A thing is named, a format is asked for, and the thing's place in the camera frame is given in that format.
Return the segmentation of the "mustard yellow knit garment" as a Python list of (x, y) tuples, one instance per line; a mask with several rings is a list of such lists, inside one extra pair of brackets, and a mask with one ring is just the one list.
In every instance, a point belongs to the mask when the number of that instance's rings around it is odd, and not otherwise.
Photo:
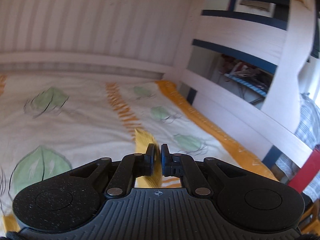
[(162, 184), (161, 154), (155, 137), (140, 128), (135, 129), (136, 153), (146, 154), (147, 164), (151, 164), (151, 172), (147, 176), (136, 179), (136, 187), (160, 188)]

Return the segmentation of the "white leaf-print duvet cover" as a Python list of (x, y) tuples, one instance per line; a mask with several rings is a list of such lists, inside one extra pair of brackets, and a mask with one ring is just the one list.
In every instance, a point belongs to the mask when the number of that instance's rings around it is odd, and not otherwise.
[(76, 76), (1, 74), (1, 233), (25, 187), (95, 159), (143, 152), (150, 133), (172, 153), (215, 157), (273, 179), (253, 153), (193, 108), (169, 81), (120, 85)]

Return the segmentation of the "grey checked cloth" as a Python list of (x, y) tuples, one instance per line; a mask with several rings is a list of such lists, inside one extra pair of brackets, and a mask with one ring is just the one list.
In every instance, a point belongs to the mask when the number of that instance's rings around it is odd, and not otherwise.
[[(319, 145), (319, 107), (309, 98), (308, 93), (300, 95), (300, 122), (295, 131), (295, 136), (311, 149)], [(292, 179), (299, 170), (298, 166), (284, 154), (276, 161), (276, 166), (289, 179)], [(303, 193), (312, 202), (319, 199), (319, 172), (303, 190)]]

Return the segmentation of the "white and blue shelf unit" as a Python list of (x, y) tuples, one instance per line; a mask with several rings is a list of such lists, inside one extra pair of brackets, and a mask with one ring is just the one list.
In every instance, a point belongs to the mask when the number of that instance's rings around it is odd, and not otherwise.
[(290, 0), (205, 0), (188, 70), (261, 109), (280, 62)]

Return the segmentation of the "red post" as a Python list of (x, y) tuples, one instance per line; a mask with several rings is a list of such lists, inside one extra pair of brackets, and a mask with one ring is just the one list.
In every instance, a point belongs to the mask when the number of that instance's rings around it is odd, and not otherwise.
[(289, 186), (301, 193), (310, 184), (314, 177), (319, 172), (320, 166), (320, 153), (319, 145), (317, 145), (309, 158), (297, 172), (297, 174), (290, 180)]

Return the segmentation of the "white wooden bed frame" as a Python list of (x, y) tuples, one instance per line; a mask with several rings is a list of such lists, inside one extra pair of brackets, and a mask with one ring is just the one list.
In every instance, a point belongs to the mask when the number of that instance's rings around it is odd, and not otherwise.
[(315, 0), (290, 0), (285, 44), (261, 109), (188, 70), (205, 0), (1, 0), (1, 64), (91, 72), (126, 82), (153, 72), (196, 90), (194, 107), (261, 159), (278, 148), (303, 166), (298, 76), (312, 47)]

